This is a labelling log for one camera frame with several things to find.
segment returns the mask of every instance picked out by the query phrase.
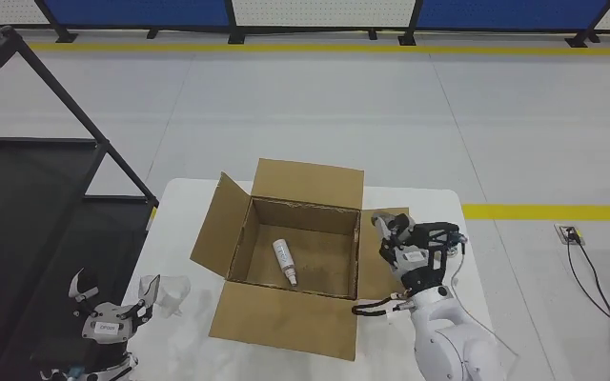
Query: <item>spray bottle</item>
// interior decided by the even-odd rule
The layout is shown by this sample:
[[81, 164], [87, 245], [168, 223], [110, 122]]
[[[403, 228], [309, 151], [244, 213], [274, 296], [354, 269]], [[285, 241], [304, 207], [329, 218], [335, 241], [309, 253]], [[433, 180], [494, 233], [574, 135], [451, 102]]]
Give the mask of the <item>spray bottle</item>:
[[282, 269], [282, 272], [284, 272], [290, 281], [290, 284], [293, 287], [296, 286], [295, 261], [293, 261], [293, 257], [290, 255], [286, 241], [283, 239], [278, 239], [275, 241], [274, 251], [275, 256], [277, 257], [277, 263], [279, 263], [279, 267]]

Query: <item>white pegboard panel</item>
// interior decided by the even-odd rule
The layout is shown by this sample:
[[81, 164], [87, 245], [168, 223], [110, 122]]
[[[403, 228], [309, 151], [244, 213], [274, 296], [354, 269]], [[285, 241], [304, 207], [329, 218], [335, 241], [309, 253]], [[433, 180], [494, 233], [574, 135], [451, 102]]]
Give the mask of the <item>white pegboard panel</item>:
[[0, 0], [0, 25], [48, 23], [33, 0]]
[[240, 27], [406, 28], [415, 0], [233, 0]]
[[595, 27], [596, 30], [610, 30], [610, 12], [603, 15], [603, 18], [598, 22]]

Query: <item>concrete floor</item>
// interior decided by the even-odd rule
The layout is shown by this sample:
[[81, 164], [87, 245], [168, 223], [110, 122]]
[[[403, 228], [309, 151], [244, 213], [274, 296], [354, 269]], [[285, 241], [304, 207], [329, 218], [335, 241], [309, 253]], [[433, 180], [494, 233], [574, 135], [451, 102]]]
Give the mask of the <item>concrete floor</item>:
[[[120, 41], [112, 34], [82, 37]], [[428, 35], [418, 41], [564, 44], [557, 37]], [[371, 186], [451, 189], [462, 203], [610, 204], [610, 57], [40, 57], [159, 196], [175, 177], [217, 178], [223, 170], [251, 180], [258, 157], [270, 157], [364, 169]], [[0, 135], [88, 136], [19, 57], [0, 70], [0, 89]], [[112, 161], [90, 192], [137, 194]], [[610, 291], [604, 239], [610, 225], [579, 227]], [[574, 281], [553, 221], [469, 221], [468, 230], [494, 328], [520, 354], [512, 379], [607, 381], [608, 320]], [[593, 293], [591, 273], [575, 253]]]

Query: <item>yellow floor line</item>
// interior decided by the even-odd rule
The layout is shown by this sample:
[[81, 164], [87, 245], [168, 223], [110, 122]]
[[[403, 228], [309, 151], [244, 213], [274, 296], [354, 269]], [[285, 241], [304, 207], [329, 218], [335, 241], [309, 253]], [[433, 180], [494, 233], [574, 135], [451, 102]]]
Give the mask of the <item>yellow floor line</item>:
[[573, 48], [494, 48], [494, 47], [441, 47], [418, 46], [401, 47], [375, 45], [333, 45], [333, 44], [72, 44], [30, 43], [34, 50], [46, 51], [144, 51], [144, 52], [357, 52], [357, 53], [434, 53], [434, 54], [509, 54], [509, 55], [610, 55], [610, 49]]
[[610, 205], [464, 204], [470, 220], [610, 221]]

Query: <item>floor outlet box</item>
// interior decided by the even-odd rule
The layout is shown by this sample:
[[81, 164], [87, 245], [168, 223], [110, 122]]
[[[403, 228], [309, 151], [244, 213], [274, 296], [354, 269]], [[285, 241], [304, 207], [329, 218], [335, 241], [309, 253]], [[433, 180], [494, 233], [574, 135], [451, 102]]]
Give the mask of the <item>floor outlet box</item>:
[[569, 241], [570, 245], [578, 244], [575, 240], [568, 239], [568, 229], [569, 228], [574, 228], [574, 230], [580, 237], [580, 244], [584, 246], [584, 237], [582, 236], [582, 233], [580, 232], [579, 227], [577, 227], [576, 225], [555, 224], [555, 230], [557, 231], [557, 234], [559, 236], [559, 239], [561, 240], [561, 243], [563, 245], [568, 245], [568, 241]]

